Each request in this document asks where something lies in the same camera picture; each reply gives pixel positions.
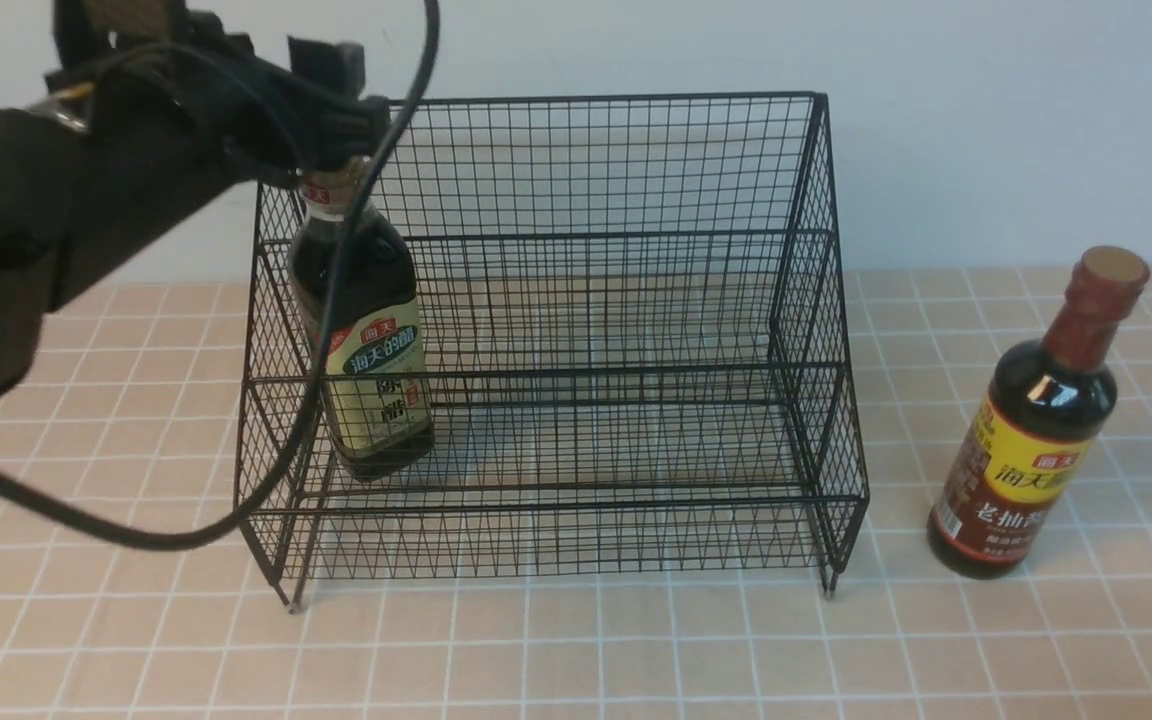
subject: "brown bottle cap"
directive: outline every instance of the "brown bottle cap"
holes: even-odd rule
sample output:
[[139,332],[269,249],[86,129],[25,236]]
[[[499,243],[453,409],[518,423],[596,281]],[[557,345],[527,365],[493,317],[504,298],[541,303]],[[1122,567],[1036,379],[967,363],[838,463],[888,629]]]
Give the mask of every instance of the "brown bottle cap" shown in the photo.
[[1149,282],[1149,265],[1121,247],[1093,247],[1074,265],[1064,302],[1078,314],[1116,323],[1132,313]]

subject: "wire basket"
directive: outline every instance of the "wire basket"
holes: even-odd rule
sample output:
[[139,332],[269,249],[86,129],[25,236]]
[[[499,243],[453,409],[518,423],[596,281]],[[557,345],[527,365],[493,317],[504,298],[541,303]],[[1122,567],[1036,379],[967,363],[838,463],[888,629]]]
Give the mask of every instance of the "wire basket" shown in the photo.
[[[435,447],[359,484],[324,423],[244,525],[306,579],[813,566],[869,488],[824,94],[427,101],[376,192],[420,275]],[[236,501],[306,387],[262,187]],[[291,592],[285,589],[291,583]]]

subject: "yellow label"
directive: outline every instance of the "yellow label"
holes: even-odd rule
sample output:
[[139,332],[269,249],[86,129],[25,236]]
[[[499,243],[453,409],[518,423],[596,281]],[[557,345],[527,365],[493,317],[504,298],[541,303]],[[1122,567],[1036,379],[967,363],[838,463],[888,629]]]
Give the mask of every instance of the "yellow label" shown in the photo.
[[429,420],[426,384],[417,379],[367,379],[374,373],[425,372],[420,306],[416,300],[367,314],[332,338],[329,412],[340,442],[349,450],[380,450],[424,427]]
[[973,432],[987,460],[984,479],[1000,497],[1013,502],[1047,502],[1064,491],[1073,479],[1091,439],[1082,442],[1052,442],[1016,429],[986,397],[975,416]]

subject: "white wall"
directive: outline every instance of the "white wall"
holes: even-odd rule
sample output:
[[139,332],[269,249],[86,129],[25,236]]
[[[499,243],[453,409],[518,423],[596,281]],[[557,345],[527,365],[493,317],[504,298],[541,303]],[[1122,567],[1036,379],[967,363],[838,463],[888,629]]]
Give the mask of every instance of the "white wall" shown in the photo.
[[[287,33],[364,41],[384,94],[419,53],[415,0],[191,5],[273,59]],[[0,104],[54,61],[50,1],[0,0]],[[829,92],[852,266],[1064,264],[1098,242],[1152,259],[1152,0],[444,0],[434,96],[732,90]],[[242,276],[250,202],[124,274]]]

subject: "dark sauce bottle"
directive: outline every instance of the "dark sauce bottle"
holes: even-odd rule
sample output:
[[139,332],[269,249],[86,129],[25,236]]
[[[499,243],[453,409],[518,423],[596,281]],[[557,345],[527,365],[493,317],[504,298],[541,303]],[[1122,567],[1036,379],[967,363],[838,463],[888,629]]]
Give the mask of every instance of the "dark sauce bottle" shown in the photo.
[[[291,243],[291,286],[308,338],[323,331],[328,273],[338,255],[338,233],[357,192],[361,161],[339,173],[316,173],[303,187],[308,218]],[[366,210],[349,245],[338,291],[324,415],[340,462],[358,482],[394,473],[429,454],[434,424],[429,384],[376,373],[422,373],[424,338],[416,266],[397,229],[378,210]]]
[[1114,411],[1117,386],[1105,357],[1147,280],[1137,255],[1093,247],[1046,336],[998,361],[927,520],[932,552],[947,568],[992,579],[1024,561]]

